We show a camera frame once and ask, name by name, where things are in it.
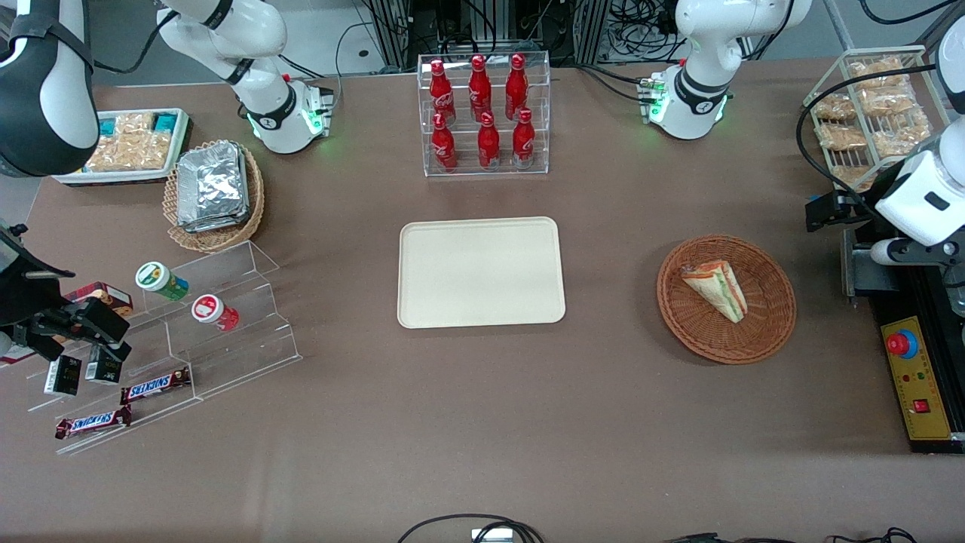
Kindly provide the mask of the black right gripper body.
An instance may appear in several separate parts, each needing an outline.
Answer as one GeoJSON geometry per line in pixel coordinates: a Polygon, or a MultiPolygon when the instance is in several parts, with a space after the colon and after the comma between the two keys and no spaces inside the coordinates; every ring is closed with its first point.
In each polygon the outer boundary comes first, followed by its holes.
{"type": "Polygon", "coordinates": [[[29,330],[63,331],[66,338],[96,348],[97,340],[124,342],[130,323],[102,299],[68,300],[62,278],[73,272],[52,267],[22,244],[24,224],[2,224],[1,326],[15,345],[29,348],[29,330]]]}

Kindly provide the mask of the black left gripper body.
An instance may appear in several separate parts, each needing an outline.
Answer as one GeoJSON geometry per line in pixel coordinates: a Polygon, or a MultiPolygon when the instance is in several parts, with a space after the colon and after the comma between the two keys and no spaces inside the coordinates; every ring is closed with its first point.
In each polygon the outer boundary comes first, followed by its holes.
{"type": "Polygon", "coordinates": [[[859,231],[879,232],[879,218],[868,211],[879,200],[879,189],[869,189],[856,196],[841,189],[831,190],[814,197],[805,206],[806,230],[817,232],[832,225],[854,225],[859,231]]]}

